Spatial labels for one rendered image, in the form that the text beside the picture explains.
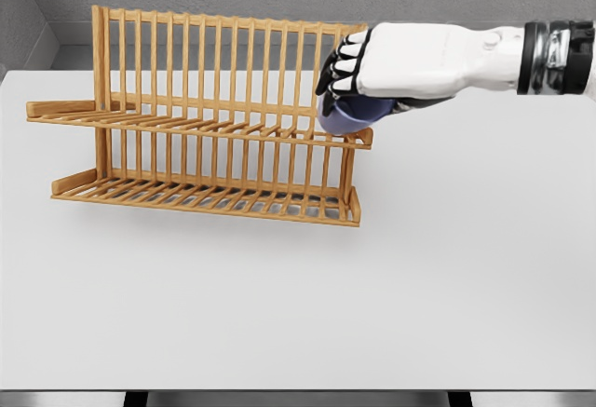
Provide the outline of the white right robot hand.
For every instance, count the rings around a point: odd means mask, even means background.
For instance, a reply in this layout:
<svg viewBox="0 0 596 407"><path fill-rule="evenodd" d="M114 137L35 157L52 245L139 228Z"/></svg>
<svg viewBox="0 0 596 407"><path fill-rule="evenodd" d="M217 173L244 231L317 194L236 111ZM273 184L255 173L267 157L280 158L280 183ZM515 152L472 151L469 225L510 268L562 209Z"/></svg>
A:
<svg viewBox="0 0 596 407"><path fill-rule="evenodd" d="M467 86L474 37L458 25L391 22L349 34L322 66L319 108L327 116L335 103L358 95L415 105L452 98Z"/></svg>

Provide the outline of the blue cup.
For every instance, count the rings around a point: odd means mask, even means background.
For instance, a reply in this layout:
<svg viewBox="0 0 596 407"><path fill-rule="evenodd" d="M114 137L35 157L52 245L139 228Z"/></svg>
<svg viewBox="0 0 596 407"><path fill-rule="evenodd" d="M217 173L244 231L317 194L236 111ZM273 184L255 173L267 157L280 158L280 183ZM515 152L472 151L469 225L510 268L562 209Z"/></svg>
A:
<svg viewBox="0 0 596 407"><path fill-rule="evenodd" d="M395 99L378 99L363 95L345 96L333 100L331 112L323 114L324 96L318 97L318 122L332 135L346 135L368 128L381 118L390 115Z"/></svg>

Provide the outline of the wooden two-tier dish rack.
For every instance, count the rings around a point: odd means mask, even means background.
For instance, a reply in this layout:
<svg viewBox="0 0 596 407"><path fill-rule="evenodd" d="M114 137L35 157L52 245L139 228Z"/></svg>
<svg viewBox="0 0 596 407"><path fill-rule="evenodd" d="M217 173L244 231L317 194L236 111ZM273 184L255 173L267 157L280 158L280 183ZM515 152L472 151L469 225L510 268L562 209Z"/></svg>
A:
<svg viewBox="0 0 596 407"><path fill-rule="evenodd" d="M56 199L356 226L356 152L317 120L324 55L355 27L96 6L94 95L29 102L31 122L95 131L95 166Z"/></svg>

